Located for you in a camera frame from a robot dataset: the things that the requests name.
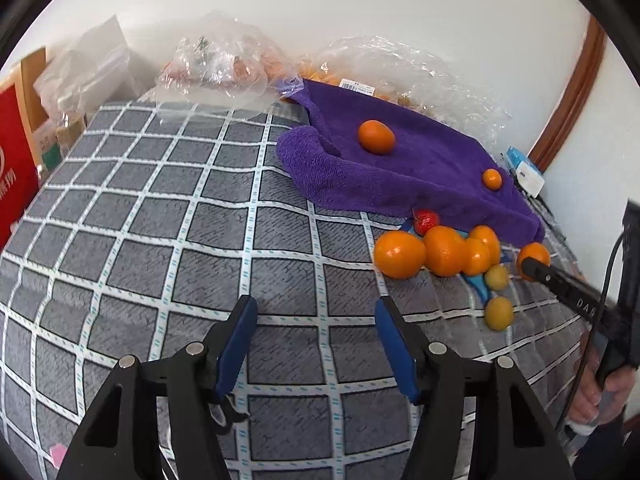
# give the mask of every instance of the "white label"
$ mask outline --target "white label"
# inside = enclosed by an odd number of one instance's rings
[[[522,189],[533,198],[538,196],[540,190],[542,190],[542,186],[545,185],[545,179],[524,160],[518,164],[516,177]]]
[[[352,81],[351,79],[343,79],[338,85],[340,88],[346,88],[347,90],[353,90],[361,94],[373,95],[376,91],[375,87]]]

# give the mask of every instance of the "yellow-green fruit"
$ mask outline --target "yellow-green fruit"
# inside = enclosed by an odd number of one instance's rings
[[[484,308],[484,322],[487,326],[500,332],[513,323],[513,305],[507,298],[497,296],[491,298]]]
[[[509,285],[509,271],[502,265],[494,265],[485,272],[484,282],[491,290],[503,290]]]

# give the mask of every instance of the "pink paper piece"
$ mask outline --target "pink paper piece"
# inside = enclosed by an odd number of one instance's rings
[[[60,469],[62,461],[64,460],[66,455],[66,447],[62,444],[51,446],[51,448],[49,448],[49,454],[53,459],[53,467],[55,467],[56,469]]]

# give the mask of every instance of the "human hand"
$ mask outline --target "human hand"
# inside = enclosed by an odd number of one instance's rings
[[[584,333],[580,338],[580,352],[584,353],[584,347],[587,343],[589,334]],[[577,371],[580,360],[574,365],[574,371]],[[625,407],[626,400],[629,398],[631,390],[636,383],[636,371],[629,367],[623,366],[607,377],[605,381],[605,390],[614,394],[613,400],[605,407],[604,412],[600,413],[598,405],[602,397],[602,391],[596,382],[595,373],[600,365],[600,360],[596,351],[591,348],[584,373],[580,379],[580,387],[575,394],[574,401],[569,408],[568,418],[579,424],[587,424],[594,420],[597,416],[598,424],[607,424],[616,418]]]

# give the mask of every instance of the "white wall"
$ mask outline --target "white wall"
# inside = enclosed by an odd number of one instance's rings
[[[588,281],[602,287],[626,200],[640,202],[640,87],[609,41],[598,77],[571,135],[545,173],[543,196]],[[618,297],[622,250],[609,295]],[[640,386],[627,415],[640,412]]]
[[[577,0],[54,0],[12,61],[116,13],[133,49],[158,68],[180,37],[175,22],[215,9],[260,26],[294,55],[378,34],[452,60],[466,81],[495,89],[513,116],[501,147],[524,152],[558,102],[588,18]]]

